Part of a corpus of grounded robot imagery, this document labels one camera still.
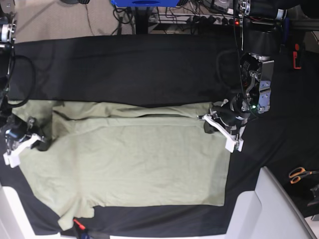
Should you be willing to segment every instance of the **green cloth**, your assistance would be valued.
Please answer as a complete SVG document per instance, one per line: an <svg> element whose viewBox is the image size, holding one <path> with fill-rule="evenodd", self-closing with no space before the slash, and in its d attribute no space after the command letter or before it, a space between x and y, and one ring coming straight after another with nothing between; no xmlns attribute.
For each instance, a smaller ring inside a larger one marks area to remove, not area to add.
<svg viewBox="0 0 319 239"><path fill-rule="evenodd" d="M73 217L93 217L94 206L223 206L226 139L197 119L210 106L30 101L15 113L37 117L53 144L26 149L20 168L63 230Z"/></svg>

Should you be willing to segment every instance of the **blue box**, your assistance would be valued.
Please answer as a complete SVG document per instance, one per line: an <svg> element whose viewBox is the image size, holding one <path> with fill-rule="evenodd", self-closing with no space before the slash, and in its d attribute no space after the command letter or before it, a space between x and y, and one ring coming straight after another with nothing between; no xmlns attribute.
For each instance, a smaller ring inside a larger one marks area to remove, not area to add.
<svg viewBox="0 0 319 239"><path fill-rule="evenodd" d="M111 3L118 7L126 6L167 6L175 7L179 0L112 0Z"/></svg>

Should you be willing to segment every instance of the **black tablecloth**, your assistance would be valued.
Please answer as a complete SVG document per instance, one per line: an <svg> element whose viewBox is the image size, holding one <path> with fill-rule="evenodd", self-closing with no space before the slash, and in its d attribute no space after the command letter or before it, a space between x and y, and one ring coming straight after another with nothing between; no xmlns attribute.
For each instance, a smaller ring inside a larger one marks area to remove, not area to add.
<svg viewBox="0 0 319 239"><path fill-rule="evenodd" d="M222 100L226 90L216 80L218 52L233 48L232 37L132 35L84 37L22 43L17 54L30 57L38 82L33 99L116 102L155 107ZM87 228L132 237L191 237L226 233L238 195L254 190L261 167L268 166L306 216L309 188L319 178L291 186L287 175L304 166L318 169L317 135L319 56L305 52L302 69L294 70L292 53L282 49L276 59L271 111L249 123L243 151L231 155L225 206L95 207L93 219L80 219ZM222 59L229 84L238 82L236 55ZM21 100L30 82L27 63L17 62L10 97ZM38 235L60 231L58 216L32 194L19 168L0 160L0 182L20 196Z"/></svg>

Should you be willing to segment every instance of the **scissors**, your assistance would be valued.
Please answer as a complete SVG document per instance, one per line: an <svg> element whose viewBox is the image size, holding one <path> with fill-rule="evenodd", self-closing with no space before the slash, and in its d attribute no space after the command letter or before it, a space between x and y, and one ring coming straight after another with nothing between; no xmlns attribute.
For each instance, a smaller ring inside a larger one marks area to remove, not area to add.
<svg viewBox="0 0 319 239"><path fill-rule="evenodd" d="M303 167L295 168L289 174L290 183L291 184L298 183L302 178L305 178L305 177L307 177L309 175L317 174L317 173L319 173L319 170L317 170L317 171L307 171Z"/></svg>

